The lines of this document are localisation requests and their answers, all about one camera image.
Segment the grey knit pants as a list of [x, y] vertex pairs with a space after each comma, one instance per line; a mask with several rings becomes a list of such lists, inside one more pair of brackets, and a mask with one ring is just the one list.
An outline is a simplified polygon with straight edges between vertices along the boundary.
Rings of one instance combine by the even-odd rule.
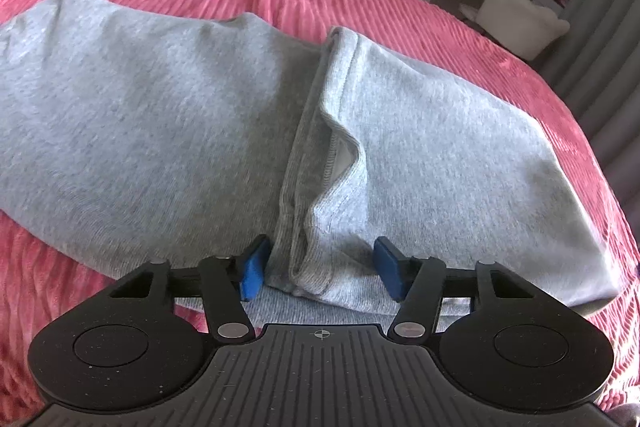
[[390, 324], [380, 236], [451, 268], [498, 262], [582, 314], [620, 291], [534, 118], [348, 28], [316, 46], [250, 13], [44, 0], [4, 23], [1, 208], [115, 279], [265, 234], [258, 325]]

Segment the pink ribbed bed blanket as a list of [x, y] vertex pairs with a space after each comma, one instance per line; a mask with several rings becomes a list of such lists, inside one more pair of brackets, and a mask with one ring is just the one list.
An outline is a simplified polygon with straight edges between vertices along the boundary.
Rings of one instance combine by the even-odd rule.
[[[1, 0], [1, 23], [41, 0]], [[529, 66], [421, 0], [110, 0], [148, 12], [228, 20], [251, 12], [314, 43], [346, 26], [383, 46], [476, 83], [536, 118], [579, 198], [624, 273], [622, 293], [589, 320], [613, 343], [615, 363], [600, 406], [639, 405], [639, 251], [579, 124]], [[1, 426], [41, 407], [26, 366], [32, 337], [108, 282], [46, 246], [1, 213]]]

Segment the white fluffy chair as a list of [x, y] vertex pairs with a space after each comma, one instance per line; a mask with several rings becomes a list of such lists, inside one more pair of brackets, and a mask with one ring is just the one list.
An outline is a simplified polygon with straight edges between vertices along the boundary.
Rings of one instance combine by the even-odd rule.
[[570, 23], [530, 0], [484, 0], [475, 23], [505, 49], [533, 61], [570, 31]]

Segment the grey curtain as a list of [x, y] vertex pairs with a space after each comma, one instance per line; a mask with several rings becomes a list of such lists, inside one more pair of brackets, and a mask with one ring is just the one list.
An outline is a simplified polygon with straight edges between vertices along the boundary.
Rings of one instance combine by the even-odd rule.
[[538, 60], [639, 228], [639, 0], [568, 0], [568, 34]]

